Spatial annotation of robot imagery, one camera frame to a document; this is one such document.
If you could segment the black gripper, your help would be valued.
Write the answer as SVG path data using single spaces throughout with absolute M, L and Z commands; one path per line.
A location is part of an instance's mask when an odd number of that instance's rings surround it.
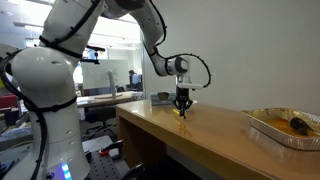
M 189 98 L 189 90 L 177 87 L 176 96 L 173 100 L 173 103 L 177 107 L 178 114 L 182 116 L 182 118 L 186 118 L 186 109 L 189 109 L 193 104 L 193 101 Z

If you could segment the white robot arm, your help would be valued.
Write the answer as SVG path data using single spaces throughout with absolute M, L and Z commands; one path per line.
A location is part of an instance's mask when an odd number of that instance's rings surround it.
M 100 16 L 131 15 L 160 76 L 182 75 L 189 63 L 163 58 L 157 45 L 164 22 L 151 0 L 56 0 L 37 47 L 10 49 L 1 60 L 1 80 L 24 101 L 33 149 L 2 180 L 84 180 L 90 172 L 78 119 L 73 72 Z

